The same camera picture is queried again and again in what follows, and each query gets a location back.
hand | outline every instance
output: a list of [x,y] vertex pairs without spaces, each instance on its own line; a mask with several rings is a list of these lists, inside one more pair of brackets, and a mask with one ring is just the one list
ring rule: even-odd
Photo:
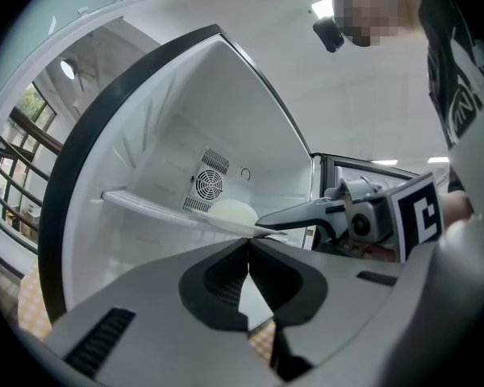
[[468,219],[474,212],[464,191],[456,190],[440,195],[443,205],[444,229],[461,219]]

headset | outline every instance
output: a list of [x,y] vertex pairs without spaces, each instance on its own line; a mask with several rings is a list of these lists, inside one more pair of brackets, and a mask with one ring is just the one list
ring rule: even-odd
[[[343,35],[346,35],[341,24],[338,24],[337,20],[340,16],[338,13],[338,7],[333,7],[334,15],[331,17],[323,17],[314,24],[314,31],[321,39],[324,47],[330,52],[334,53],[340,49],[344,44]],[[351,41],[356,46],[367,47],[370,46],[369,40],[358,40],[352,38]]]

light fixture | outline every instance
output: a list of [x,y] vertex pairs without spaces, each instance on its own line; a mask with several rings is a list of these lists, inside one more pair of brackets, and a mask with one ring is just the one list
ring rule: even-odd
[[71,60],[62,60],[60,64],[66,77],[72,80],[75,79],[75,74],[77,72],[75,64]]
[[318,18],[332,17],[333,5],[332,0],[321,0],[320,2],[312,4],[312,10]]
[[387,166],[393,166],[398,163],[398,159],[389,159],[389,160],[372,160],[374,164],[386,164]]
[[441,156],[441,157],[432,157],[428,160],[427,163],[429,164],[447,164],[449,162],[449,159],[447,156]]

round knob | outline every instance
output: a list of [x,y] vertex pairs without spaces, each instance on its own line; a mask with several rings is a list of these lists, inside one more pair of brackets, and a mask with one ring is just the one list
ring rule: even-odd
[[357,214],[352,219],[352,227],[359,236],[368,235],[371,231],[369,220],[363,214]]

ceiling light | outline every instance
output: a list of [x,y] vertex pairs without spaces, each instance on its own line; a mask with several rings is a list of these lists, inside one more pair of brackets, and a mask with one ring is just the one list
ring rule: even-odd
[[386,164],[387,166],[392,166],[398,163],[398,159],[389,160],[372,160],[374,164]]
[[67,76],[68,79],[75,79],[75,68],[72,65],[71,60],[62,60],[61,68],[63,69],[63,73]]
[[332,0],[321,0],[320,2],[312,4],[312,10],[317,17],[322,19],[323,17],[333,16]]
[[449,159],[447,156],[432,157],[428,160],[429,164],[447,164]]

